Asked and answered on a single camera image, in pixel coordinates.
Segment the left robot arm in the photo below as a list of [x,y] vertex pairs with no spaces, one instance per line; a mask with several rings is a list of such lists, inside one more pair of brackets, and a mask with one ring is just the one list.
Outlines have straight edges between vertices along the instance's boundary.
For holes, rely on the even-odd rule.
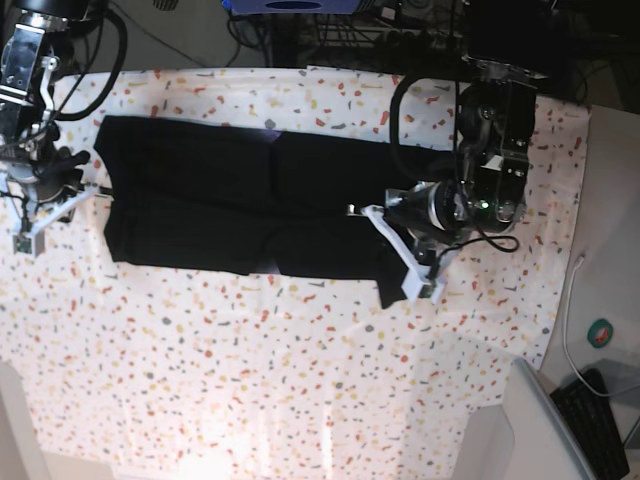
[[429,298],[447,263],[470,245],[512,254],[513,228],[525,208],[535,130],[537,84],[564,57],[559,1],[454,1],[443,59],[455,78],[452,146],[411,160],[401,144],[401,105],[426,78],[408,72],[390,101],[390,156],[414,181],[389,189],[380,205],[361,210],[382,241],[376,285],[381,293]]

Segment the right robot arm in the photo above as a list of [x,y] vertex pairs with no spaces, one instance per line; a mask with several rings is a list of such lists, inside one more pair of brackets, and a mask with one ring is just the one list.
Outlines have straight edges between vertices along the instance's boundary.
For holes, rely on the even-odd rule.
[[[74,200],[85,193],[82,166],[86,151],[57,146],[62,122],[89,117],[104,102],[123,67],[128,32],[123,19],[106,1],[15,1],[18,10],[13,34],[1,51],[1,163],[5,179],[19,194],[3,189],[18,216],[15,236],[34,238],[47,221],[67,218]],[[55,83],[74,67],[73,41],[91,32],[102,34],[105,24],[117,33],[114,65],[98,96],[82,110],[68,113],[54,100]]]

